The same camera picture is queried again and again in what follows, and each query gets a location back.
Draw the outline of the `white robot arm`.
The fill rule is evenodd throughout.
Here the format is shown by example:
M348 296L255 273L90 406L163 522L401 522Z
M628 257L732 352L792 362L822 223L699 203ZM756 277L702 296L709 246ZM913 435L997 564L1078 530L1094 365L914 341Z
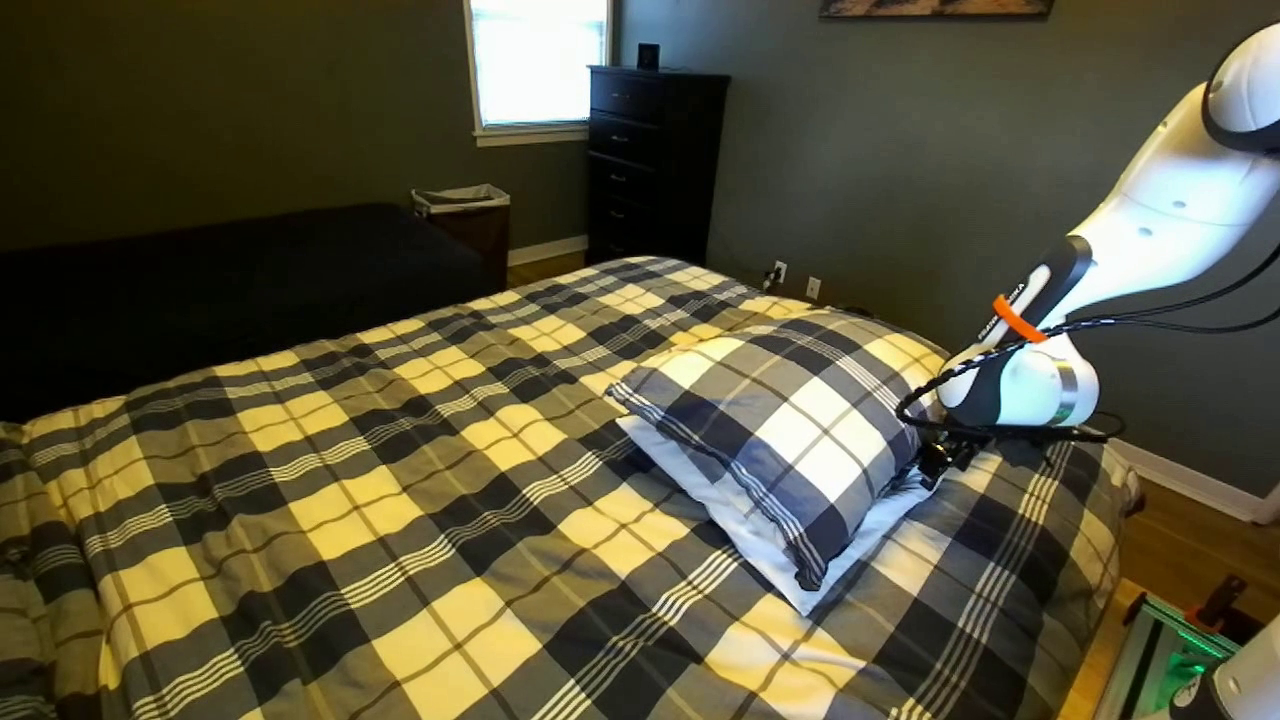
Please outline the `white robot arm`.
M936 379L895 406L930 439L928 474L982 443L1089 439L1101 378L1076 334L1143 326L1094 304L1204 277L1280 194L1280 25L1234 41L1126 160L1112 194L1007 296Z

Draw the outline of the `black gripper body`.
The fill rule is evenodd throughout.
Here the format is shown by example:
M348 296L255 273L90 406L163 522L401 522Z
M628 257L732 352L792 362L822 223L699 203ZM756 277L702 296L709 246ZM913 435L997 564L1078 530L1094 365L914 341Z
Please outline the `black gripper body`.
M967 467L982 443L987 435L975 429L925 429L914 465L928 479L940 479L946 467Z

